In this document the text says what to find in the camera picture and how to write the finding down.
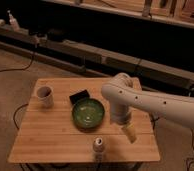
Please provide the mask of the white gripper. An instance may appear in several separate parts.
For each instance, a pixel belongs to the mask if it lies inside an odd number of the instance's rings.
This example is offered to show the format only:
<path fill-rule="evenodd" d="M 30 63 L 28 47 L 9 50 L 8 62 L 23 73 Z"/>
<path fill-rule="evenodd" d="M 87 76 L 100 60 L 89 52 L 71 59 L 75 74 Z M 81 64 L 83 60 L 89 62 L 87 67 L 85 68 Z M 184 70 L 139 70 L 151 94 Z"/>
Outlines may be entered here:
<path fill-rule="evenodd" d="M 127 124 L 131 119 L 131 111 L 128 106 L 111 103 L 110 104 L 110 120 L 116 124 L 123 125 L 123 133 L 131 143 L 136 141 L 136 131 L 132 124 Z"/>

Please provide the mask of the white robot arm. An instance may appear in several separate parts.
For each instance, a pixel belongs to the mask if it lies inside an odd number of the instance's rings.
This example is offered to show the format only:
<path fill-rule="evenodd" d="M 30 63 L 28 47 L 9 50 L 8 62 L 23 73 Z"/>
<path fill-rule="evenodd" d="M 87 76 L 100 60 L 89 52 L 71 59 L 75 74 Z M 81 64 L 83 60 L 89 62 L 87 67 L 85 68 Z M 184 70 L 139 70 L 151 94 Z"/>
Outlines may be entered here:
<path fill-rule="evenodd" d="M 136 140 L 136 133 L 131 123 L 130 107 L 194 130 L 194 97 L 136 90 L 132 78 L 126 73 L 119 73 L 104 83 L 101 94 L 109 102 L 110 120 L 122 126 L 131 143 Z"/>

